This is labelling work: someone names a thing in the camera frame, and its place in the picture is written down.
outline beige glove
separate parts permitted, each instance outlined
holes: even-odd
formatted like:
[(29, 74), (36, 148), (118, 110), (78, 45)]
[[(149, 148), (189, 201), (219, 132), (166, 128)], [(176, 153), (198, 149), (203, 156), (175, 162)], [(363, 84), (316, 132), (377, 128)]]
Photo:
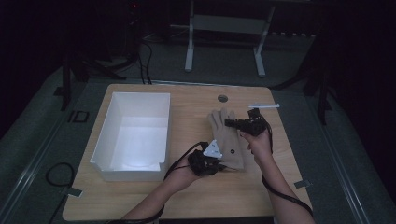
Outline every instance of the beige glove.
[(223, 155), (221, 158), (223, 162), (220, 164), (235, 170), (244, 169), (237, 130), (224, 125), (225, 119), (235, 119), (235, 113), (231, 111), (227, 114), (227, 109), (222, 108), (220, 111), (213, 110), (207, 118), (212, 126), (213, 137), (217, 140), (219, 150)]

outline dark floor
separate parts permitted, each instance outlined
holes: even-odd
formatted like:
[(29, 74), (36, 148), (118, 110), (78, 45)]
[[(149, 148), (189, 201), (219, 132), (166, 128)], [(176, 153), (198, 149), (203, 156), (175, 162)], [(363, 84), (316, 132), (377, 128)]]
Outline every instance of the dark floor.
[[(270, 87), (293, 77), (314, 40), (304, 36), (270, 35), (262, 53), (266, 77), (257, 77), (252, 42), (228, 45), (207, 42), (197, 36), (193, 70), (184, 71), (187, 51), (185, 31), (176, 29), (167, 43), (147, 42), (142, 46), (143, 63), (149, 61), (153, 84), (217, 84)], [(126, 80), (114, 80), (92, 72), (87, 83), (72, 82), (72, 101), (60, 111), (62, 98), (54, 96), (62, 85), (62, 69), (48, 77), (19, 119), (0, 144), (1, 204), (7, 199), (8, 223), (69, 223), (62, 219), (62, 188), (51, 186), (45, 179), (48, 169), (57, 162), (69, 162), (77, 168), (90, 136), (94, 118), (106, 87), (111, 83), (141, 83), (139, 64), (117, 72)], [(396, 223), (396, 208), (382, 185), (346, 112), (331, 97), (332, 110), (326, 112), (328, 125), (321, 125), (317, 115), (318, 95), (306, 97), (306, 80), (284, 90), (273, 91), (280, 103), (282, 118), (303, 179), (313, 183), (307, 188), (317, 223)], [(89, 111), (87, 123), (67, 122), (72, 110)], [(37, 152), (43, 155), (34, 169), (30, 188), (15, 196), (12, 190), (22, 172)], [(67, 178), (61, 171), (60, 178)], [(2, 208), (2, 217), (6, 207)], [(164, 220), (161, 223), (267, 223), (271, 218), (237, 218), (214, 220)], [(103, 221), (76, 222), (103, 223)]]

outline dark background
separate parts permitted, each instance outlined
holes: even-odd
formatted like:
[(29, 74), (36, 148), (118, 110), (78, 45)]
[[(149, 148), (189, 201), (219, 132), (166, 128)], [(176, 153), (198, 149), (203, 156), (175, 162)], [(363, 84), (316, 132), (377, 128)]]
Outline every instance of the dark background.
[[(153, 25), (159, 24), (156, 21), (188, 24), (189, 1), (151, 0), (145, 1), (145, 5), (137, 1), (143, 9), (135, 12), (142, 14), (132, 17), (123, 7), (129, 7), (131, 1), (111, 2), (116, 5), (103, 7), (106, 1), (93, 0), (0, 1), (0, 136), (7, 132), (44, 80), (62, 65), (68, 50), (84, 50), (98, 59), (123, 54), (106, 34), (121, 29), (135, 17), (165, 34), (167, 22), (165, 27), (163, 24), (156, 27)], [(243, 1), (229, 1), (228, 6), (242, 8), (241, 4)], [(395, 1), (277, 5), (270, 31), (317, 36), (317, 43), (304, 63), (315, 67), (326, 62), (331, 71), (330, 86), (395, 202)], [(101, 7), (113, 10), (98, 14)], [(213, 8), (219, 10), (214, 13), (228, 13), (224, 7), (212, 7), (207, 13), (213, 12)]]

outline white plastic bin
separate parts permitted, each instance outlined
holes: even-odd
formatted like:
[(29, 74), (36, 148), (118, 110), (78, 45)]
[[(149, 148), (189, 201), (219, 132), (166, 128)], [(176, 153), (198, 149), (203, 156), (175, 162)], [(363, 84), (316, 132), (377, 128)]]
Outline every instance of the white plastic bin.
[(113, 92), (91, 164), (106, 181), (163, 180), (170, 123), (170, 93)]

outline table top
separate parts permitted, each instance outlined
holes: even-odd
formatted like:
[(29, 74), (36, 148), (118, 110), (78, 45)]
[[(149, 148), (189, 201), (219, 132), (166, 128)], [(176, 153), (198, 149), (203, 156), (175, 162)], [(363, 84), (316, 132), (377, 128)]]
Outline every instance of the table top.
[[(106, 182), (90, 164), (113, 91), (171, 93), (170, 161), (173, 163), (197, 142), (213, 140), (208, 113), (226, 107), (237, 119), (248, 119), (249, 104), (274, 104), (269, 89), (262, 87), (131, 85), (112, 84), (99, 109), (92, 133), (78, 167), (73, 188), (83, 191), (81, 197), (68, 197), (65, 220), (118, 219), (140, 203), (160, 182)], [(218, 100), (226, 95), (228, 101)], [(261, 109), (271, 124), (274, 158), (285, 179), (303, 202), (311, 205), (305, 188), (295, 188), (301, 174), (294, 159), (288, 137), (276, 108)], [(241, 147), (248, 143), (240, 139)], [(239, 172), (218, 172), (195, 181), (175, 194), (165, 205), (161, 218), (269, 217), (273, 216), (261, 171), (248, 150), (242, 152), (245, 169)]]

